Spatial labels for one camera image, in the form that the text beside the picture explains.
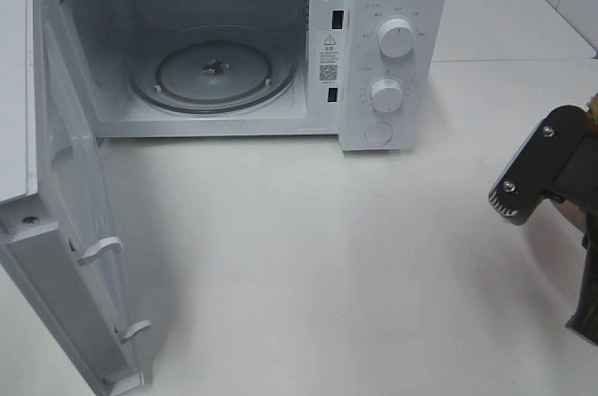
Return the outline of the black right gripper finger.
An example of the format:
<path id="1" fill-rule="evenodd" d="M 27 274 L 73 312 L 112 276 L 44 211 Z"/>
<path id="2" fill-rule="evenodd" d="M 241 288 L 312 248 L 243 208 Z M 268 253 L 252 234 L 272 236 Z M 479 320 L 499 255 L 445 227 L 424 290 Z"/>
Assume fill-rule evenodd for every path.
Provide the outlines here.
<path id="1" fill-rule="evenodd" d="M 577 309 L 566 327 L 578 335 L 597 334 L 597 247 L 588 236 L 583 239 L 586 248 L 583 277 Z"/>

